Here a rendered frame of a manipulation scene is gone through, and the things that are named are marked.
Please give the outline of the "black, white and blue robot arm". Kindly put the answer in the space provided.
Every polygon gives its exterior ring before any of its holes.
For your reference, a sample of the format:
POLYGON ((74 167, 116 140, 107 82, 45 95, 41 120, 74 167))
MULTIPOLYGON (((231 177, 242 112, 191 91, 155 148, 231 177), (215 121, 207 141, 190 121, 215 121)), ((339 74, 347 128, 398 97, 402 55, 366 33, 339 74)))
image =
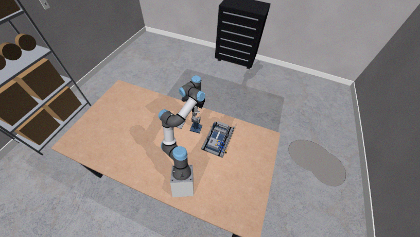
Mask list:
POLYGON ((183 97, 182 101, 186 101, 179 113, 174 115, 166 109, 159 112, 159 119, 162 121, 164 132, 161 149, 174 161, 173 177, 176 180, 186 180, 191 175, 191 168, 187 160, 187 150, 177 145, 174 137, 174 127, 183 124, 193 107, 198 102, 204 101, 205 93, 201 91, 201 77, 193 76, 190 82, 179 88, 179 93, 183 97))

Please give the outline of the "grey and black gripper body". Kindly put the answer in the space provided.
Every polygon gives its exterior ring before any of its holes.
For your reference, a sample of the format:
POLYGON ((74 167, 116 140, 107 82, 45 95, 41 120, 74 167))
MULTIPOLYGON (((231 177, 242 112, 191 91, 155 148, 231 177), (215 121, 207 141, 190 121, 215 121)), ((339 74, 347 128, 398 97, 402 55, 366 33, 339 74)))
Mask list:
POLYGON ((195 106, 199 107, 202 109, 203 105, 204 105, 205 99, 204 101, 198 102, 195 106))

